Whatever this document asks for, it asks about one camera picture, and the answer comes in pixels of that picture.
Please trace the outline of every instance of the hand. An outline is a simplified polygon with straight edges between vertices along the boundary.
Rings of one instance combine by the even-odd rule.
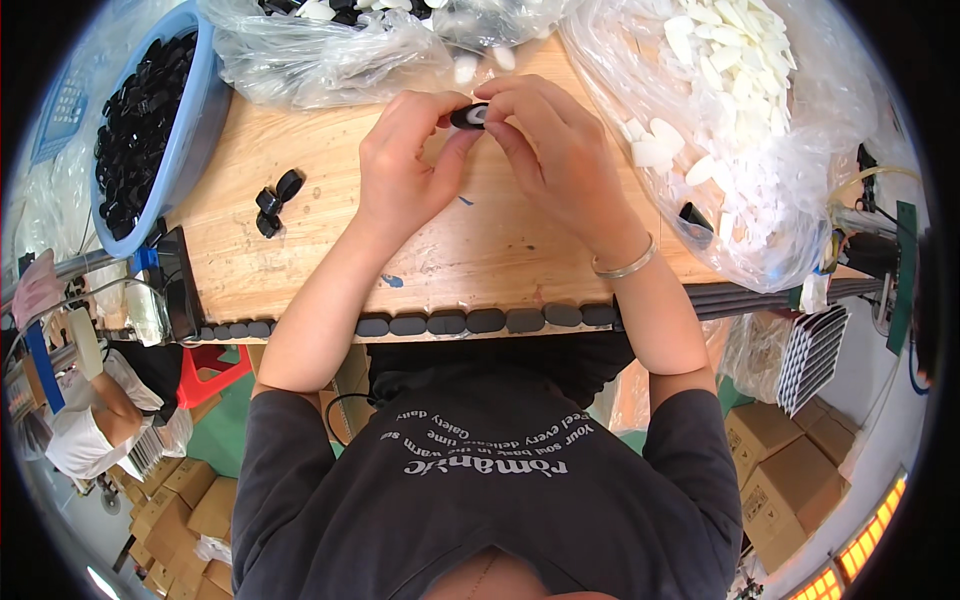
[[[436,166],[422,159],[423,143],[438,127],[450,127],[450,112],[469,104],[470,98],[453,91],[400,92],[360,142],[357,219],[396,249],[457,195],[467,152],[483,132],[451,135]]]
[[[624,267],[646,251],[649,237],[623,196],[598,118],[539,75],[497,78],[473,94],[490,101],[486,130],[531,203],[580,238],[606,268]],[[509,116],[533,147],[505,122]]]

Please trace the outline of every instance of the red plastic stool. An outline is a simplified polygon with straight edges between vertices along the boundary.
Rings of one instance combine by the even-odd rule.
[[[197,348],[184,348],[177,405],[180,408],[193,408],[249,373],[252,366],[247,347],[238,345],[237,350],[240,352],[240,362],[234,365],[220,360],[225,351],[222,346],[203,344]],[[197,370],[204,368],[220,373],[202,381]]]

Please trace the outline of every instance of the pink bag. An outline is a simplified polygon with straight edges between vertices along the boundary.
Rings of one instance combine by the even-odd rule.
[[[23,272],[13,294],[13,320],[22,329],[35,315],[63,300],[62,281],[57,279],[54,251],[47,249]]]

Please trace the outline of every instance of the wooden workbench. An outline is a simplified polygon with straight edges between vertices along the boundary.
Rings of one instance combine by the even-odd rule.
[[[518,73],[539,73],[594,110],[556,35]],[[171,227],[183,225],[209,323],[279,318],[356,211],[357,147],[382,108],[286,113],[256,108],[234,95],[204,177],[167,219]],[[444,136],[434,141],[428,154]],[[627,199],[681,281],[724,280],[661,224],[612,138],[610,148]],[[256,228],[254,198],[291,168],[299,169],[306,183],[280,214],[286,230],[265,239]],[[491,137],[471,151],[460,195],[462,201],[454,200],[390,261],[384,275],[393,285],[378,280],[366,311],[507,309],[610,299],[610,288],[590,269],[588,251],[526,202]]]

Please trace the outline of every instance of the blue plastic basket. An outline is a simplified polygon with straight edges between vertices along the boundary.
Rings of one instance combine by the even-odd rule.
[[[213,26],[200,16],[195,0],[187,0],[169,11],[147,32],[133,49],[114,89],[120,89],[130,74],[136,71],[136,66],[155,39],[166,42],[171,37],[183,36],[195,30],[197,49],[154,186],[136,226],[122,240],[113,239],[107,223],[100,216],[99,208],[104,196],[96,181],[96,160],[90,169],[93,226],[104,250],[117,258],[126,258],[136,252],[154,227],[157,217],[173,210],[193,190],[204,174],[224,129],[230,104],[230,87],[217,75],[220,59],[213,51]]]

